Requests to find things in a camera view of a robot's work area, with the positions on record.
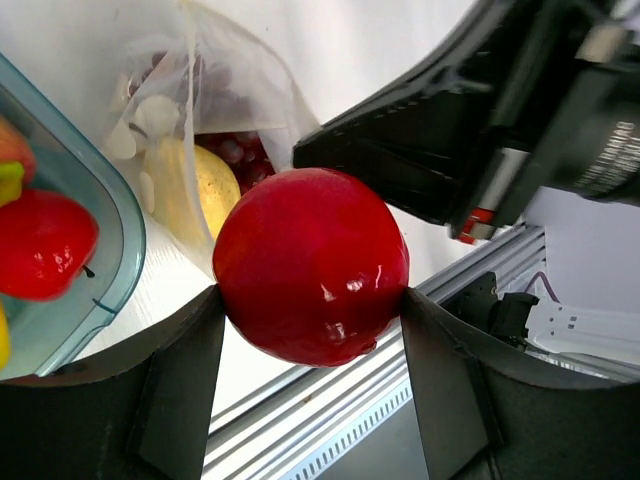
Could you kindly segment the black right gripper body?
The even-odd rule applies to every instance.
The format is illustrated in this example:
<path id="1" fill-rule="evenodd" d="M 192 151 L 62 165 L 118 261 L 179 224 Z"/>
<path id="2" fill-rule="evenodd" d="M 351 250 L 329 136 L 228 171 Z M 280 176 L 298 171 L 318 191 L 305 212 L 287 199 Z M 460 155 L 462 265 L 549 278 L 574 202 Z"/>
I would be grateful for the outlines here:
<path id="1" fill-rule="evenodd" d="M 473 58 L 491 101 L 461 137 L 454 238 L 492 238 L 544 187 L 638 204 L 637 2 L 516 1 Z"/>

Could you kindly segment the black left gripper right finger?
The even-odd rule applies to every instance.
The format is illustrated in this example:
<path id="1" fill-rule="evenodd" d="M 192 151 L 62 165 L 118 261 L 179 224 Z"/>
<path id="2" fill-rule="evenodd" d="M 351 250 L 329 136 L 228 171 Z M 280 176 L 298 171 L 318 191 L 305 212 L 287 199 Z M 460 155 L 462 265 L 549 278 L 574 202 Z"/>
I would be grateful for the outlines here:
<path id="1" fill-rule="evenodd" d="M 415 289 L 401 324 L 430 478 L 638 478 L 638 384 L 536 359 Z"/>

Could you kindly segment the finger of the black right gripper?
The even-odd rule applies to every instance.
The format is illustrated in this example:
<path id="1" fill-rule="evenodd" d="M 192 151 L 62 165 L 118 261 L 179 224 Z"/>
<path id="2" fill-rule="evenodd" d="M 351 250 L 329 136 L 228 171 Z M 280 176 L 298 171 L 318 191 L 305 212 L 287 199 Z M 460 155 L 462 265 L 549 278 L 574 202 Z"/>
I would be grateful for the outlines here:
<path id="1" fill-rule="evenodd" d="M 489 119 L 509 68 L 501 49 L 424 59 L 300 140 L 293 163 L 352 175 L 430 223 L 459 223 L 499 162 Z"/>

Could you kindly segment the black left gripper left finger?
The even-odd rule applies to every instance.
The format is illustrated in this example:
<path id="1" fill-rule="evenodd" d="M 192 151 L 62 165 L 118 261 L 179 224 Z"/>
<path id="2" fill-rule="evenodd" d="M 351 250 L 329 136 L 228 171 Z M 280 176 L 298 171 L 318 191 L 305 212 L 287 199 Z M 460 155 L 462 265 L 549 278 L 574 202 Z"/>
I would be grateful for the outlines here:
<path id="1" fill-rule="evenodd" d="M 200 478 L 224 325 L 210 287 L 112 347 L 2 381 L 2 478 Z"/>

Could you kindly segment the large red apple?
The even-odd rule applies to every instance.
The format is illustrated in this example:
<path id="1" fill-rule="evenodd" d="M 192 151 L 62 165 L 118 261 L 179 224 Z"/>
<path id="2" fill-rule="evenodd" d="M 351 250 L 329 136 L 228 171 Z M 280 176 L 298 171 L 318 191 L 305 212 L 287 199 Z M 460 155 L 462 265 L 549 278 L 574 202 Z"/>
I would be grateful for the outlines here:
<path id="1" fill-rule="evenodd" d="M 242 197 L 212 264 L 227 317 L 245 340 L 284 361 L 334 367 L 373 351 L 398 317 L 410 257 L 369 187 L 303 168 Z"/>

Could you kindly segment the dark red grape bunch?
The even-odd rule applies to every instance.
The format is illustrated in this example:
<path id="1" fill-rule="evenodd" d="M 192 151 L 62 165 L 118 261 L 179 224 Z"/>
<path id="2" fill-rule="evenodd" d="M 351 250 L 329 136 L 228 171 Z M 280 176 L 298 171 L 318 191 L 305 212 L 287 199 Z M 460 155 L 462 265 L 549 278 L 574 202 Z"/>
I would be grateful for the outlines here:
<path id="1" fill-rule="evenodd" d="M 239 91 L 245 73 L 216 54 L 195 54 L 195 63 L 171 52 L 156 52 L 142 71 L 128 81 L 127 94 L 136 102 L 129 128 L 145 154 L 164 137 L 184 142 L 194 138 L 220 157 L 234 172 L 240 191 L 274 173 L 259 138 L 273 127 L 264 108 Z"/>

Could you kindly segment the clear dotted zip bag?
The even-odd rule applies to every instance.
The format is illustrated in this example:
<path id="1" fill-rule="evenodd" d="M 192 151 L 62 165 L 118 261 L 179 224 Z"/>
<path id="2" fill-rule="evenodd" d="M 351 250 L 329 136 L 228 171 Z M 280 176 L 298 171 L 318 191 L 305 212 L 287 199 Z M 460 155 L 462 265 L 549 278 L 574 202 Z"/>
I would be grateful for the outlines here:
<path id="1" fill-rule="evenodd" d="M 214 234 L 198 193 L 195 138 L 253 134 L 276 171 L 319 123 L 276 52 L 201 1 L 139 1 L 141 31 L 121 49 L 108 158 L 143 211 L 206 275 Z"/>

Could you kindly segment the pale yellow pear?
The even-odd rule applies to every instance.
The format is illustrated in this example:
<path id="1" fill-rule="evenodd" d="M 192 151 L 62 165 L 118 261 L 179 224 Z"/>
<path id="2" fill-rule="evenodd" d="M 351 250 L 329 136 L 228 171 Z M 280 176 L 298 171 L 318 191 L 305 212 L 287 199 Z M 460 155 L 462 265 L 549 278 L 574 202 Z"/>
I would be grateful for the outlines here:
<path id="1" fill-rule="evenodd" d="M 195 145 L 164 137 L 148 147 L 139 175 L 143 205 L 188 251 L 207 255 L 241 198 L 230 167 Z"/>

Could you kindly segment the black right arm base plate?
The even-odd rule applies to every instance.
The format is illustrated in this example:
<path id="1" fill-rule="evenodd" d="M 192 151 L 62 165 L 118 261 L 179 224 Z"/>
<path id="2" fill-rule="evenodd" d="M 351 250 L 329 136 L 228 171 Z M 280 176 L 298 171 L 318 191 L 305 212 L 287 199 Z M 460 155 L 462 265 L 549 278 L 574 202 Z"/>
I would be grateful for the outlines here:
<path id="1" fill-rule="evenodd" d="M 489 333 L 499 303 L 496 275 L 489 271 L 462 288 L 442 306 L 461 321 Z"/>

